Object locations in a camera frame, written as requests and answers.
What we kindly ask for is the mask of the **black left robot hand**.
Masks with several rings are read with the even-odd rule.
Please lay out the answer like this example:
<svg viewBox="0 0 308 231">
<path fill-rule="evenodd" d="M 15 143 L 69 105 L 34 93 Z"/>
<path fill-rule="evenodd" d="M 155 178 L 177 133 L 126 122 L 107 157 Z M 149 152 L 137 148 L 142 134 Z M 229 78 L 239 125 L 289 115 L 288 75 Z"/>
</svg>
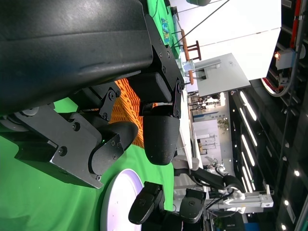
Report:
<svg viewBox="0 0 308 231">
<path fill-rule="evenodd" d="M 148 160 L 169 164 L 184 82 L 140 1 L 1 1 L 0 134 L 18 145 L 16 159 L 101 188 L 138 132 L 132 122 L 110 121 L 121 79 L 140 99 Z"/>
</svg>

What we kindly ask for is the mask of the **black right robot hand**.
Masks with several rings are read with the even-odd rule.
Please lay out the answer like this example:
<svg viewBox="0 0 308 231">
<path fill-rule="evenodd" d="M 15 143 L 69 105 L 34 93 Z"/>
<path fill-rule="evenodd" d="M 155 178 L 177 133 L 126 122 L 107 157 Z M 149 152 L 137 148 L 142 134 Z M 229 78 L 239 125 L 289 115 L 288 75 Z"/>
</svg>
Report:
<svg viewBox="0 0 308 231">
<path fill-rule="evenodd" d="M 187 189 L 178 212 L 165 210 L 164 202 L 163 185 L 146 181 L 129 211 L 129 221 L 141 225 L 143 231 L 183 231 L 200 221 L 205 194 Z"/>
</svg>

